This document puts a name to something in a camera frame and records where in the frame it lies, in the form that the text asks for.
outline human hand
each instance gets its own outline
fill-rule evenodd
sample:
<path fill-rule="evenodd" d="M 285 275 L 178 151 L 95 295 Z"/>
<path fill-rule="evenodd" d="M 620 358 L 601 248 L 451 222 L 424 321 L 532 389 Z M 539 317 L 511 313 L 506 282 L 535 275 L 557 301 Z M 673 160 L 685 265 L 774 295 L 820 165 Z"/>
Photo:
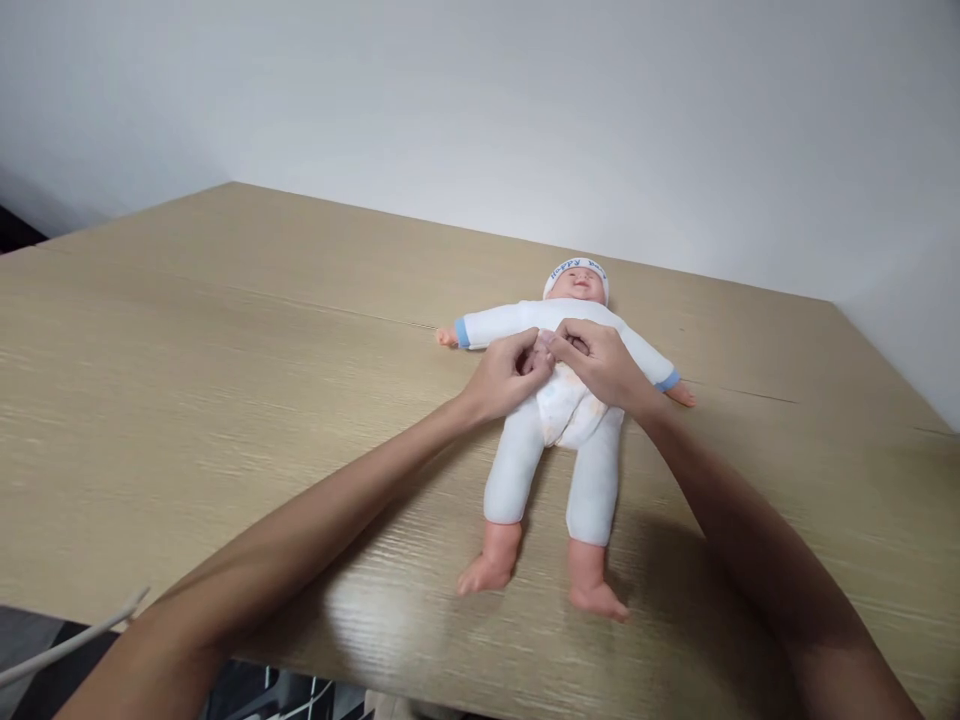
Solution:
<path fill-rule="evenodd" d="M 459 347 L 457 331 L 454 328 L 440 328 L 436 334 L 437 342 L 445 347 Z"/>
<path fill-rule="evenodd" d="M 607 405 L 638 414 L 664 407 L 664 398 L 630 357 L 620 333 L 590 320 L 567 318 L 543 339 L 557 360 L 567 363 L 590 392 Z"/>
<path fill-rule="evenodd" d="M 479 367 L 458 397 L 477 421 L 495 420 L 512 412 L 550 378 L 555 360 L 546 348 L 539 353 L 538 359 L 527 362 L 527 357 L 533 354 L 538 334 L 537 328 L 530 328 L 490 343 Z"/>

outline table surface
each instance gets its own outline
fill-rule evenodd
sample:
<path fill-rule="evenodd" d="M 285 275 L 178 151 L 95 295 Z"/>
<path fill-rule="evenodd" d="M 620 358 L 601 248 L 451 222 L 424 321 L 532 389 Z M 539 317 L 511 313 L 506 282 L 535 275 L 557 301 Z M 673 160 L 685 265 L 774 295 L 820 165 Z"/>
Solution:
<path fill-rule="evenodd" d="M 0 258 L 0 602 L 81 622 L 150 599 L 247 525 L 453 396 L 464 312 L 536 298 L 572 253 L 232 183 Z M 671 358 L 683 413 L 795 525 L 912 697 L 960 677 L 960 449 L 831 304 L 598 258 Z M 244 654 L 495 717 L 789 717 L 783 659 L 665 464 L 622 444 L 618 626 L 566 602 L 573 456 L 548 451 L 516 578 L 458 599 L 499 427 Z"/>

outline doll leg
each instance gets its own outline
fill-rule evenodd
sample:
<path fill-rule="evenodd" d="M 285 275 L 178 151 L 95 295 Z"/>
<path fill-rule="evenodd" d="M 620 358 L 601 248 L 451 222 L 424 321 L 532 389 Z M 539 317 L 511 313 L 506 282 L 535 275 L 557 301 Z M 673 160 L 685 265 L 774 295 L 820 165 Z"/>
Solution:
<path fill-rule="evenodd" d="M 513 575 L 523 530 L 520 520 L 543 454 L 536 397 L 507 416 L 483 496 L 483 551 L 457 580 L 457 594 L 500 590 Z"/>
<path fill-rule="evenodd" d="M 611 408 L 580 447 L 567 502 L 570 602 L 617 622 L 625 622 L 629 612 L 603 579 L 603 572 L 620 486 L 622 422 L 623 411 Z"/>

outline finger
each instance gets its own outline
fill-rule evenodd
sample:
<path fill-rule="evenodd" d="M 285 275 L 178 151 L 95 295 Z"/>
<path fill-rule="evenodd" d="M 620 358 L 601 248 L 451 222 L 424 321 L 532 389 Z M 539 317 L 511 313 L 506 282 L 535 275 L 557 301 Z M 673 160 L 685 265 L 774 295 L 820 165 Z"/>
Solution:
<path fill-rule="evenodd" d="M 573 368 L 578 375 L 582 370 L 586 370 L 589 364 L 589 358 L 577 350 L 573 345 L 564 340 L 559 335 L 554 335 L 548 344 L 550 352 L 557 360 L 562 360 Z"/>
<path fill-rule="evenodd" d="M 589 346 L 594 332 L 599 327 L 600 326 L 592 320 L 566 318 L 560 323 L 560 327 L 557 328 L 557 335 L 562 337 L 564 340 L 569 340 L 570 338 L 579 338 L 580 340 L 583 340 L 585 345 Z"/>
<path fill-rule="evenodd" d="M 590 354 L 590 348 L 588 348 L 587 344 L 580 338 L 570 338 L 570 344 L 573 345 L 577 350 L 582 352 L 584 355 Z"/>
<path fill-rule="evenodd" d="M 523 367 L 520 368 L 521 375 L 529 375 L 530 371 L 533 370 L 533 364 L 537 356 L 533 353 L 527 353 L 526 356 L 522 357 Z"/>
<path fill-rule="evenodd" d="M 516 392 L 520 400 L 524 400 L 542 388 L 553 374 L 553 363 L 544 362 L 534 365 L 533 369 L 523 377 L 513 378 Z"/>
<path fill-rule="evenodd" d="M 513 357 L 519 357 L 524 350 L 529 350 L 537 341 L 540 330 L 537 328 L 528 328 L 516 335 L 507 335 L 501 341 L 504 347 L 510 350 Z"/>

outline white cable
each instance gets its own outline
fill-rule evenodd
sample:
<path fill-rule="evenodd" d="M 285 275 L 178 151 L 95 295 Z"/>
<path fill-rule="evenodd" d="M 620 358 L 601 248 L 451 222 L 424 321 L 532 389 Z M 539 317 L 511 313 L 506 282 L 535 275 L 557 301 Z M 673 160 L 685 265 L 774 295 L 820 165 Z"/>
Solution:
<path fill-rule="evenodd" d="M 317 691 L 317 678 L 310 681 L 310 697 Z M 313 720 L 313 705 L 307 709 L 307 720 Z"/>
<path fill-rule="evenodd" d="M 320 698 L 322 698 L 323 695 L 324 695 L 324 693 L 327 692 L 327 690 L 329 690 L 332 686 L 333 686 L 333 683 L 328 680 L 328 681 L 327 681 L 327 684 L 323 686 L 323 690 L 320 691 L 320 694 L 319 694 L 319 695 L 317 695 L 316 697 L 310 698 L 310 700 L 308 700 L 307 702 L 305 702 L 303 705 L 301 705 L 301 706 L 298 707 L 297 709 L 291 710 L 290 712 L 288 712 L 288 713 L 286 713 L 286 714 L 284 714 L 284 715 L 281 715 L 281 716 L 280 716 L 280 720 L 287 720 L 288 718 L 292 718 L 294 715 L 296 715 L 297 713 L 303 712 L 303 711 L 306 710 L 307 708 L 310 708 L 310 709 L 312 710 L 312 709 L 313 709 L 313 704 L 314 704 L 317 700 L 319 700 Z"/>
<path fill-rule="evenodd" d="M 60 658 L 69 655 L 78 647 L 86 645 L 88 642 L 93 640 L 98 635 L 103 635 L 114 625 L 119 625 L 124 620 L 128 620 L 131 615 L 137 611 L 137 606 L 140 605 L 140 602 L 147 596 L 147 593 L 150 592 L 150 588 L 143 588 L 140 592 L 131 595 L 127 602 L 124 604 L 123 608 L 113 617 L 108 620 L 104 620 L 99 625 L 94 625 L 84 630 L 82 633 L 75 635 L 69 640 L 56 645 L 46 652 L 42 652 L 39 655 L 34 655 L 29 660 L 25 660 L 19 665 L 14 665 L 8 670 L 0 672 L 0 688 L 5 685 L 9 685 L 12 682 L 16 682 L 20 678 L 26 677 L 27 675 L 32 675 L 35 672 L 43 670 L 47 665 L 55 663 Z"/>

